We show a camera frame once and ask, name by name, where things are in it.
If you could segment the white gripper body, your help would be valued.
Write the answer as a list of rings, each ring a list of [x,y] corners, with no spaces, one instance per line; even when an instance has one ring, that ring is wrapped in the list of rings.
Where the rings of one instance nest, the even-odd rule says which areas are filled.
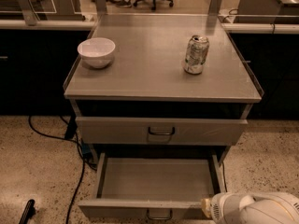
[[[211,199],[210,212],[216,224],[249,224],[247,205],[247,194],[219,193]]]

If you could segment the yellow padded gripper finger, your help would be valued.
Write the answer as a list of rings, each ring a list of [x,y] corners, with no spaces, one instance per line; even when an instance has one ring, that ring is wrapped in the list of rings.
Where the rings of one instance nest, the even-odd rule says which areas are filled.
[[[211,199],[205,198],[201,200],[201,209],[206,217],[211,218]]]

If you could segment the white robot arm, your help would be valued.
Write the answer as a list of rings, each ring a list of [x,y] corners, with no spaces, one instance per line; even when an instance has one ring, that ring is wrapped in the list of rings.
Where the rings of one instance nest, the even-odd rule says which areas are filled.
[[[299,224],[299,199],[287,192],[222,192],[201,209],[216,224]]]

